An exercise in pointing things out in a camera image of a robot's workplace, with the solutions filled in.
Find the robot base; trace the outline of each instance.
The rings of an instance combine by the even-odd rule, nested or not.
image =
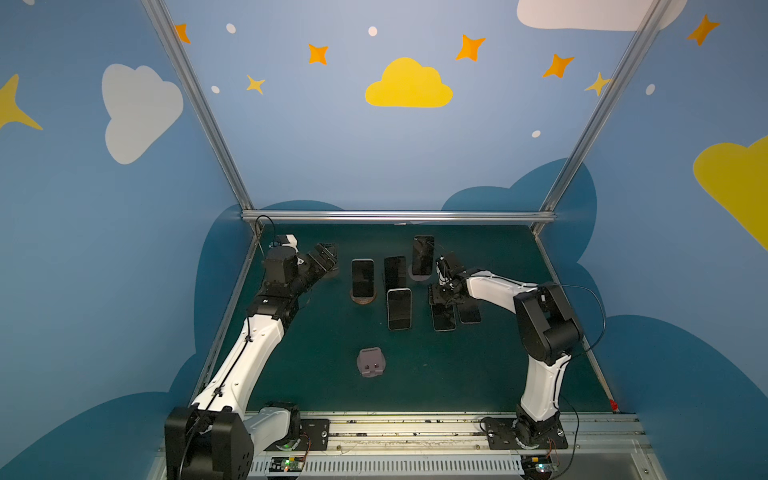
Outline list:
[[[519,414],[516,419],[485,417],[480,422],[491,450],[568,448],[559,414],[543,422],[533,422]]]

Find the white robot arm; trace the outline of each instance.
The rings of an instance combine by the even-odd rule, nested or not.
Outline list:
[[[560,388],[571,349],[584,332],[559,285],[524,283],[487,270],[467,270],[454,253],[437,261],[439,283],[431,302],[459,304],[466,297],[485,300],[517,316],[523,347],[528,352],[528,378],[518,404],[515,438],[523,448],[537,448],[556,435]]]
[[[275,442],[296,446],[300,413],[274,403],[245,418],[248,399],[272,351],[298,311],[298,299],[338,262],[336,245],[298,254],[293,235],[277,237],[264,259],[264,280],[240,335],[216,375],[189,407],[165,422],[168,480],[246,478],[253,453]]]

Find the orange star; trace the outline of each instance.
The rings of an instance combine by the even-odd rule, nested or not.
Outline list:
[[[560,58],[557,55],[555,55],[552,58],[552,66],[544,72],[544,77],[548,77],[549,75],[557,75],[560,78],[563,78],[563,74],[565,73],[565,67],[568,66],[569,63],[571,63],[571,60],[573,60],[575,57],[570,58]]]
[[[713,31],[715,28],[720,26],[719,23],[710,22],[710,19],[707,18],[705,15],[704,18],[702,18],[701,23],[699,24],[699,27],[694,30],[694,33],[688,35],[688,38],[686,40],[695,40],[699,46],[704,43],[704,39],[707,37],[707,35],[710,34],[711,31]]]
[[[478,48],[480,48],[480,45],[482,45],[482,42],[485,41],[484,38],[478,38],[477,40],[472,40],[470,37],[463,35],[464,37],[464,45],[462,45],[462,50],[458,53],[458,57],[456,57],[456,60],[461,60],[462,58],[470,58],[473,61],[478,60]]]
[[[310,63],[318,61],[323,65],[328,65],[326,63],[326,50],[328,50],[328,47],[316,47],[310,44]]]
[[[179,40],[183,41],[184,43],[191,44],[190,38],[187,37],[187,24],[183,23],[181,25],[175,25],[176,27],[176,33],[179,34]]]

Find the smartphone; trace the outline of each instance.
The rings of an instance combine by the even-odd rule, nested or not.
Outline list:
[[[361,300],[372,299],[373,289],[373,260],[352,260],[352,297]]]
[[[414,237],[412,255],[411,273],[418,276],[432,275],[432,267],[435,264],[435,238],[428,235]]]
[[[390,330],[411,328],[411,289],[395,288],[387,291],[386,315]]]
[[[464,303],[457,304],[456,311],[461,323],[480,323],[482,321],[480,302],[474,297],[467,297],[464,299]]]
[[[445,306],[443,303],[435,304],[432,301],[432,285],[427,288],[429,307],[432,309],[432,326],[437,332],[449,332],[456,329],[456,315],[453,305]]]
[[[384,259],[384,290],[406,286],[406,258],[386,257]]]

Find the small gray object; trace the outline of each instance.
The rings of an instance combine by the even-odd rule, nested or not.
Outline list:
[[[360,375],[367,379],[379,376],[384,373],[384,367],[386,367],[386,360],[378,346],[360,350],[360,354],[357,356],[357,369],[360,371]]]

